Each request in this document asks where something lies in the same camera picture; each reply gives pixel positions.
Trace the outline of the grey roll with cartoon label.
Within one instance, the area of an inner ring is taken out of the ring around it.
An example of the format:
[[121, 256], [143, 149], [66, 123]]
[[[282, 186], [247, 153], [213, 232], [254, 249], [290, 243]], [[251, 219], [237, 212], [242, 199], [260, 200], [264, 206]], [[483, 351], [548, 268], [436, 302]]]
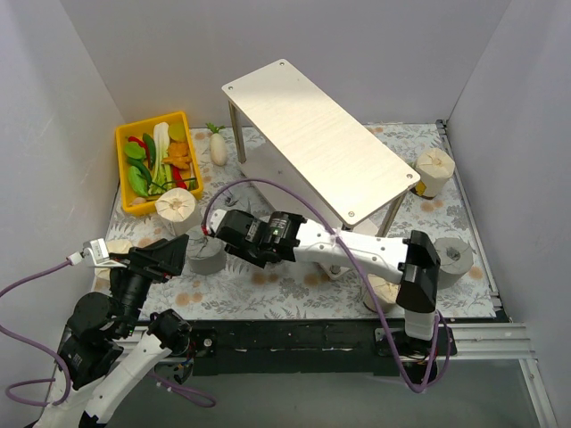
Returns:
[[203, 233], [200, 226], [189, 229], [186, 258], [190, 269], [197, 275], [216, 274], [226, 266], [227, 255], [223, 243]]

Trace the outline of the grey roll with QR label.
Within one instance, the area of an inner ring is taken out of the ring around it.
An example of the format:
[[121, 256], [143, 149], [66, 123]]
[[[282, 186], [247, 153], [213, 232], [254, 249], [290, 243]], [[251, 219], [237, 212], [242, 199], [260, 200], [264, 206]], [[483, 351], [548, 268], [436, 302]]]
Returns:
[[250, 189], [250, 185], [241, 184], [232, 186], [226, 190], [219, 190], [219, 195], [214, 201], [213, 207], [215, 209], [241, 210], [252, 213]]

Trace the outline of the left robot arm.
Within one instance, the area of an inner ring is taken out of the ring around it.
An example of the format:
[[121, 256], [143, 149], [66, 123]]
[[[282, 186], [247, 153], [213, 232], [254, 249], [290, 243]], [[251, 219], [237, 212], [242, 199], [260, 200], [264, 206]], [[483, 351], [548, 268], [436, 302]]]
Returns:
[[156, 364], [188, 350], [192, 327], [173, 309], [153, 314], [129, 353], [118, 343], [135, 332], [151, 285], [181, 275], [188, 240], [161, 239], [125, 253], [110, 252], [102, 239], [85, 243], [81, 255], [109, 269], [111, 292], [89, 292], [76, 303], [66, 323], [70, 335], [58, 352], [66, 367], [55, 372], [50, 387], [51, 396], [65, 397], [45, 408], [36, 427], [106, 426]]

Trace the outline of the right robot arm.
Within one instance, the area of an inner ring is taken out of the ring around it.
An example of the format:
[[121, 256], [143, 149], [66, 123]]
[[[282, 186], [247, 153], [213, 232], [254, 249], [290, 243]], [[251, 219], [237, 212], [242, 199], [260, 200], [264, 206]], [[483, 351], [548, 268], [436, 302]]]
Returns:
[[227, 253], [260, 268], [281, 261], [319, 263], [361, 269], [366, 277], [397, 284], [405, 347], [419, 355], [434, 347], [441, 259], [426, 233], [414, 230], [408, 238], [387, 238], [330, 232], [293, 213], [275, 211], [264, 221], [241, 210], [215, 210], [205, 229], [226, 244]]

